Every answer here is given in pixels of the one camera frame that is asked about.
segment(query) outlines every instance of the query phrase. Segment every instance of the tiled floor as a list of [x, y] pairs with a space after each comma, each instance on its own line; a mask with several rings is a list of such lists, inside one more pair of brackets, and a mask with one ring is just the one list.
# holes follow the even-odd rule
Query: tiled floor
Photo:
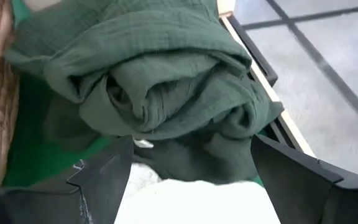
[[[290, 19], [358, 7], [352, 0], [268, 1], [275, 1]], [[268, 1], [237, 0], [234, 15], [243, 25], [280, 20]], [[326, 64], [316, 61], [284, 22], [246, 32], [277, 73], [274, 89], [314, 153], [358, 173], [358, 12], [313, 18], [296, 27]], [[330, 78], [327, 66], [347, 85], [353, 100]]]

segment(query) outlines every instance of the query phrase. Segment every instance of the gray floor tile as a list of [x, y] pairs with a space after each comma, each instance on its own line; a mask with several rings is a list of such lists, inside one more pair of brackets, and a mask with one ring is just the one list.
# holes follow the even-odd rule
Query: gray floor tile
[[248, 34], [277, 72], [274, 89], [314, 153], [358, 173], [358, 114], [286, 27]]
[[304, 16], [358, 6], [358, 0], [275, 0], [290, 16]]
[[297, 25], [358, 96], [358, 13]]
[[280, 18], [265, 0], [237, 0], [234, 16], [241, 25]]

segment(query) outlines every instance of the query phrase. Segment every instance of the green muslin cloth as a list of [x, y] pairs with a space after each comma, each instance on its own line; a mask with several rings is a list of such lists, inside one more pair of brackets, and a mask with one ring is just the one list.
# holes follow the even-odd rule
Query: green muslin cloth
[[211, 0], [64, 0], [22, 21], [5, 56], [57, 93], [49, 138], [72, 150], [99, 134], [147, 139], [134, 159], [164, 179], [254, 178], [252, 136], [282, 111]]

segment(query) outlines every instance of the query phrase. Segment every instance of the tile grout line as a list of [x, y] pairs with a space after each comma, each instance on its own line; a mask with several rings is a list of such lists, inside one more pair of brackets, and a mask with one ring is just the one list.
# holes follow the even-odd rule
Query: tile grout line
[[[350, 9], [340, 9], [340, 10], [334, 10], [334, 11], [328, 11], [328, 12], [320, 12], [316, 14], [310, 14], [305, 16], [296, 16], [296, 17], [289, 17], [289, 19], [293, 22], [308, 22], [308, 21], [314, 21], [318, 19], [328, 19], [332, 17], [341, 16], [344, 14], [351, 14], [351, 13], [357, 13], [358, 7], [353, 7]], [[266, 27], [272, 27], [272, 26], [279, 26], [279, 25], [285, 25], [286, 23], [282, 19], [276, 19], [272, 21], [263, 21], [263, 22], [255, 22], [251, 24], [245, 24], [242, 25], [242, 28], [245, 30], [253, 30], [253, 29], [261, 29]]]
[[328, 64], [325, 58], [320, 54], [316, 47], [307, 39], [301, 30], [296, 26], [295, 22], [291, 20], [284, 10], [274, 1], [266, 0], [273, 10], [282, 18], [282, 21], [287, 25], [289, 30], [295, 35], [298, 43], [303, 47], [309, 57], [315, 62], [317, 67], [322, 71], [328, 80], [339, 90], [342, 96], [350, 103], [354, 110], [358, 112], [358, 97], [346, 84], [346, 82], [339, 76], [335, 69]]

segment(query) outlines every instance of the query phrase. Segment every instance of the green mat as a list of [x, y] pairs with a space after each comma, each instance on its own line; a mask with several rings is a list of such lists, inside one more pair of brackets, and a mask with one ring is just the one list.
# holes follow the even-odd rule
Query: green mat
[[[30, 15], [21, 0], [12, 0], [16, 24]], [[56, 175], [71, 167], [79, 159], [86, 159], [109, 144], [100, 138], [86, 151], [66, 152], [44, 138], [42, 126], [52, 91], [42, 80], [21, 76], [19, 112], [16, 130], [9, 151], [4, 187], [28, 187], [40, 180]], [[259, 178], [254, 180], [262, 185]]]

